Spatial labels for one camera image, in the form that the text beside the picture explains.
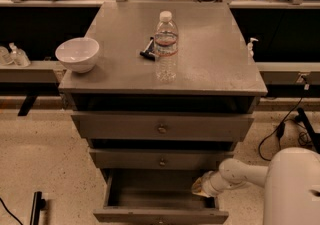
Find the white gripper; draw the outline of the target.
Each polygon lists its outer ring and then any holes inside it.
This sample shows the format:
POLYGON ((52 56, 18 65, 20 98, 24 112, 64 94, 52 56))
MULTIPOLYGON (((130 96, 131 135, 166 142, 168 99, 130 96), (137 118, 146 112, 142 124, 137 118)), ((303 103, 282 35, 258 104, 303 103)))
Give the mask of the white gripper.
POLYGON ((220 172, 209 171, 206 172, 201 178, 198 178, 192 184, 191 189, 193 190, 193 195, 209 198, 218 196, 228 187, 229 182, 222 177, 220 172))

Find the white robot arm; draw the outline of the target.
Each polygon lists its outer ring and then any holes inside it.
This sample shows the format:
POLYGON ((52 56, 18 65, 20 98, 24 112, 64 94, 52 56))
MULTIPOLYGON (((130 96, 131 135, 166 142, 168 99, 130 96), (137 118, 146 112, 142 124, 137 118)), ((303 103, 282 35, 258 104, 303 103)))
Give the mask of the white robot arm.
POLYGON ((249 184, 264 189, 263 225, 320 225, 320 154, 286 148, 266 166, 228 158, 199 177, 191 191, 209 198, 249 184))

